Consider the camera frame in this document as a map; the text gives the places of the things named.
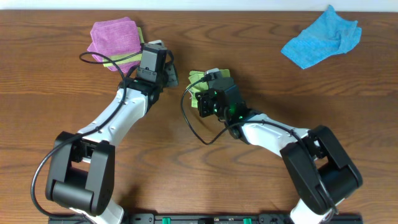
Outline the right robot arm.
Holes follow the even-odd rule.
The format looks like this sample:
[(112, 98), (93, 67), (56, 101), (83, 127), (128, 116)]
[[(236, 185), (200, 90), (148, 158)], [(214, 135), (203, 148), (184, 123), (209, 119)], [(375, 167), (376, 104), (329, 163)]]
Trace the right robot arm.
[(215, 115), (233, 138), (282, 158), (300, 197), (290, 212), (293, 223), (330, 222), (337, 206), (362, 186), (358, 168), (330, 128), (295, 128), (248, 108), (231, 77), (199, 81), (208, 85), (195, 95), (202, 118)]

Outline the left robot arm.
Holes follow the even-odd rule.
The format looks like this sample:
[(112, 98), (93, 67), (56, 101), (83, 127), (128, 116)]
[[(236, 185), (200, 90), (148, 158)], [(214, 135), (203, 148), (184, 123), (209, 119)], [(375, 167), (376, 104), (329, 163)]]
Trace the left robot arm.
[(144, 117), (164, 88), (176, 86), (172, 52), (161, 40), (144, 43), (140, 65), (122, 75), (115, 98), (91, 124), (77, 133), (60, 133), (50, 156), (45, 196), (71, 215), (52, 221), (127, 223), (124, 209), (112, 200), (116, 147)]

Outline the green microfibre cloth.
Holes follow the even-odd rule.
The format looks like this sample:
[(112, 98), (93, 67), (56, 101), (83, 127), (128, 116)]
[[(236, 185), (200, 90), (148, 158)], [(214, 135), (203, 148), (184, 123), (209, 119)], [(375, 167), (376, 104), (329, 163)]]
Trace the green microfibre cloth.
[[(230, 71), (228, 69), (221, 69), (220, 72), (221, 72), (221, 75), (223, 78), (230, 77)], [(191, 84), (199, 81), (204, 76), (205, 76), (205, 73), (202, 71), (196, 71), (196, 70), (190, 71), (189, 77), (188, 77), (190, 84), (187, 86), (187, 88)], [(192, 108), (198, 108), (198, 100), (196, 99), (195, 94), (198, 92), (201, 92), (201, 91), (206, 91), (206, 90), (208, 90), (207, 82), (197, 83), (196, 85), (191, 87), (191, 89), (189, 89), (188, 92), (191, 94), (190, 99), (191, 99), (191, 107)]]

